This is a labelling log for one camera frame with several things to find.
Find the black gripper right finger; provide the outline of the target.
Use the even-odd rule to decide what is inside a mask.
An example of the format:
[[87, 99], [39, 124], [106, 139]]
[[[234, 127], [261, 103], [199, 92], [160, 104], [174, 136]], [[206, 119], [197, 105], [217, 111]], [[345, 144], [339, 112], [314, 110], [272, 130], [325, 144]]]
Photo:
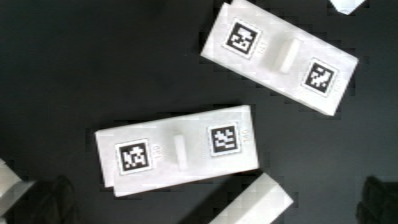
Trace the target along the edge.
[[375, 176], [364, 181], [355, 218], [357, 224], [398, 224], [398, 182]]

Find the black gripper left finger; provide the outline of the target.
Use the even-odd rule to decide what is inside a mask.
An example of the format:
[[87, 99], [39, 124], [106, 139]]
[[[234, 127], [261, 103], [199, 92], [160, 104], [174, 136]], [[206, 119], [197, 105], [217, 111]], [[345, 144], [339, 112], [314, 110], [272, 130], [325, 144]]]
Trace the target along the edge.
[[66, 176], [34, 184], [3, 219], [7, 224], [80, 224], [74, 187]]

